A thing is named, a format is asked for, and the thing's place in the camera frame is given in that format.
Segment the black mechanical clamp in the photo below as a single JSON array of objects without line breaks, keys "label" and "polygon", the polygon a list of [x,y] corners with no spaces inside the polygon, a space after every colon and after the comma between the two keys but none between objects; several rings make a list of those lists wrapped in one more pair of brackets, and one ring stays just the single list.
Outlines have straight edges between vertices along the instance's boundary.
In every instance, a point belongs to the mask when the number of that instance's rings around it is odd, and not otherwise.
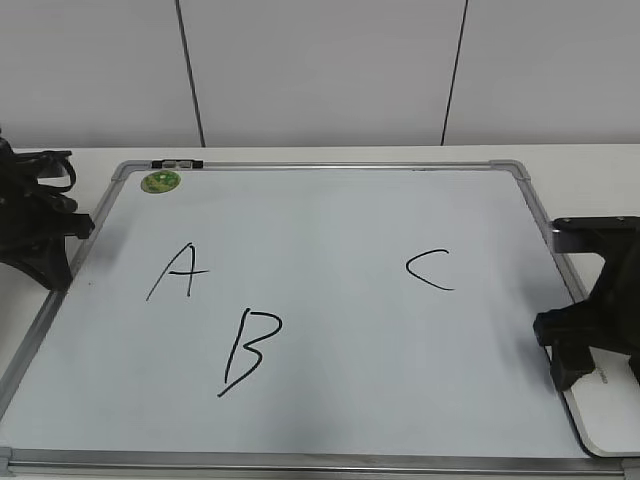
[{"label": "black mechanical clamp", "polygon": [[[68,151],[14,153],[0,137],[0,262],[11,265],[50,290],[66,290],[71,270],[65,237],[88,238],[89,215],[74,214],[66,197],[76,183]],[[38,178],[69,175],[69,185],[41,185]]]},{"label": "black mechanical clamp", "polygon": [[533,324],[538,343],[551,347],[556,390],[594,371],[589,347],[630,355],[640,382],[640,217],[560,218],[553,228],[556,252],[605,260],[586,300],[540,313]]}]

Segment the black marker writing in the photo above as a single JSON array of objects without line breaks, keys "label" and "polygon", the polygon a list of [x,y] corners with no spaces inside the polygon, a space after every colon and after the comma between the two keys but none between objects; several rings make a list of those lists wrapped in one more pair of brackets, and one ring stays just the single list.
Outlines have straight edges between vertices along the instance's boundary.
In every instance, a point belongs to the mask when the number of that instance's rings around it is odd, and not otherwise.
[{"label": "black marker writing", "polygon": [[421,253],[420,255],[416,255],[413,258],[410,258],[409,260],[407,260],[407,263],[405,264],[405,268],[407,269],[407,272],[409,272],[411,275],[413,275],[414,277],[416,277],[418,280],[422,280],[424,283],[431,285],[432,287],[438,288],[440,290],[444,290],[446,292],[452,292],[454,289],[453,288],[446,288],[446,287],[441,287],[440,285],[437,285],[433,282],[430,282],[429,280],[427,280],[424,277],[421,277],[420,275],[418,275],[417,273],[413,272],[411,270],[411,264],[418,260],[419,258],[425,257],[427,255],[431,255],[432,253],[446,253],[447,255],[449,254],[449,250],[446,250],[444,248],[436,248],[435,250],[429,250],[428,252],[424,252]]},{"label": "black marker writing", "polygon": [[[187,272],[176,272],[175,270],[169,271],[169,268],[171,268],[171,265],[173,265],[173,263],[187,249],[189,250],[189,253],[191,254],[191,269],[189,271],[187,271]],[[149,294],[147,295],[147,300],[146,301],[147,302],[149,301],[149,299],[151,298],[151,295],[153,295],[153,292],[155,291],[156,287],[160,284],[160,280],[162,280],[162,278],[167,273],[169,275],[189,275],[189,283],[187,284],[187,297],[190,297],[191,296],[191,284],[193,283],[193,276],[194,275],[199,275],[201,273],[207,273],[209,271],[209,270],[196,270],[195,268],[196,268],[196,247],[194,247],[193,244],[191,242],[189,242],[184,247],[182,247],[182,249],[180,249],[180,251],[175,254],[175,256],[167,264],[167,266],[164,267],[164,270],[162,270],[162,273],[158,277],[158,280],[156,280],[156,283],[154,283],[153,287],[151,287],[151,290],[149,291]]]},{"label": "black marker writing", "polygon": [[272,313],[266,313],[266,312],[252,312],[250,308],[246,308],[244,313],[242,314],[242,318],[240,319],[240,327],[238,328],[238,334],[236,335],[236,339],[233,342],[233,347],[231,348],[231,354],[229,355],[229,359],[227,360],[227,367],[225,368],[225,371],[224,371],[224,383],[225,383],[225,385],[229,382],[229,371],[231,370],[231,364],[233,363],[233,357],[236,354],[236,350],[238,349],[238,344],[240,343],[240,337],[242,337],[242,332],[244,330],[244,326],[246,324],[247,316],[249,314],[256,315],[256,316],[263,316],[263,317],[273,318],[276,322],[278,322],[278,326],[274,330],[272,330],[271,332],[267,333],[266,335],[262,335],[261,337],[254,338],[253,340],[251,340],[251,341],[249,341],[249,342],[247,342],[247,343],[242,345],[242,348],[244,348],[248,352],[254,353],[258,357],[258,358],[256,358],[256,363],[254,363],[249,370],[247,370],[245,373],[243,373],[240,377],[238,377],[238,379],[233,381],[222,392],[220,392],[218,394],[218,398],[221,398],[223,395],[225,395],[227,392],[229,392],[229,390],[231,390],[233,387],[238,385],[245,378],[247,378],[249,375],[251,375],[253,372],[255,372],[256,368],[258,368],[258,366],[262,363],[262,359],[263,359],[262,352],[260,350],[257,350],[255,348],[253,348],[253,345],[256,345],[256,344],[262,342],[263,340],[267,340],[268,338],[273,337],[275,334],[277,334],[282,329],[282,320],[278,316],[276,316],[276,315],[274,315]]}]

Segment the black metal bracket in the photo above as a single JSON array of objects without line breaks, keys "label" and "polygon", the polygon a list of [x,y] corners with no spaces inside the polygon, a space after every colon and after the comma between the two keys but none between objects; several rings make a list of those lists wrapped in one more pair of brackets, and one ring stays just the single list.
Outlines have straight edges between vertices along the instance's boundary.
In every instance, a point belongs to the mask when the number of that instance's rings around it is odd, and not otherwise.
[{"label": "black metal bracket", "polygon": [[640,218],[560,218],[553,222],[558,253],[597,253],[605,264],[587,300],[539,313],[538,343],[551,347],[551,376],[558,391],[591,373],[589,347],[630,355],[640,382]]},{"label": "black metal bracket", "polygon": [[[88,238],[94,225],[89,215],[75,214],[78,204],[63,193],[76,174],[71,152],[16,154],[0,137],[0,262],[26,273],[50,290],[66,290],[71,270],[65,237]],[[68,174],[64,187],[41,185],[38,178]]]}]

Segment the gray frame edge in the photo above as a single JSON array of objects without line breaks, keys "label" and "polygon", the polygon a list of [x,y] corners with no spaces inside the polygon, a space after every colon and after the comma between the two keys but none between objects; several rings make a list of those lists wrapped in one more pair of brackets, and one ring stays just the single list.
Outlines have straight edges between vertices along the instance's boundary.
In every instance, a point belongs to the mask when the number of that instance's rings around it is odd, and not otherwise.
[{"label": "gray frame edge", "polygon": [[621,476],[619,460],[563,458],[492,458],[439,456],[304,455],[182,452],[98,452],[62,450],[14,450],[14,472],[127,473],[206,471],[214,476],[262,476],[288,474],[306,478],[324,474],[520,474]]},{"label": "gray frame edge", "polygon": [[[179,161],[167,160],[169,170],[182,170]],[[75,275],[86,259],[104,221],[122,189],[124,181],[135,171],[150,170],[149,161],[121,163],[94,212],[96,229],[82,243],[71,262]],[[545,233],[549,219],[533,190],[525,167],[514,160],[489,162],[443,163],[219,163],[205,162],[202,170],[503,170],[516,180],[527,206],[540,232],[550,247]],[[585,292],[575,269],[564,255],[554,254],[554,261],[574,299],[584,298]],[[0,419],[17,390],[44,340],[65,292],[52,292],[44,302],[7,372],[0,379]],[[572,395],[567,394],[572,404]],[[567,458],[494,458],[494,457],[442,457],[442,456],[371,456],[323,454],[243,454],[204,452],[117,452],[78,450],[28,450],[0,448],[0,476],[3,460],[9,473],[85,473],[85,474],[181,474],[224,477],[278,477],[347,478],[365,475],[367,478],[389,474],[520,474],[520,475],[597,475],[622,476],[620,459],[567,459]]]}]

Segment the whiteboard clip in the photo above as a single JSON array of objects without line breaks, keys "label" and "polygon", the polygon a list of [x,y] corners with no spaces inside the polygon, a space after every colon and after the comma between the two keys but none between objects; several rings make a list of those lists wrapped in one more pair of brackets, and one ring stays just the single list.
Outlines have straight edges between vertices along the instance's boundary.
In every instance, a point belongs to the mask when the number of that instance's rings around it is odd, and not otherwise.
[{"label": "whiteboard clip", "polygon": [[559,218],[553,228],[556,252],[605,260],[586,300],[539,313],[533,324],[540,346],[551,347],[556,390],[595,370],[589,347],[630,355],[640,382],[640,218]]},{"label": "whiteboard clip", "polygon": [[191,158],[165,158],[163,160],[153,160],[151,168],[153,169],[201,169],[204,167],[204,161],[193,160]]}]

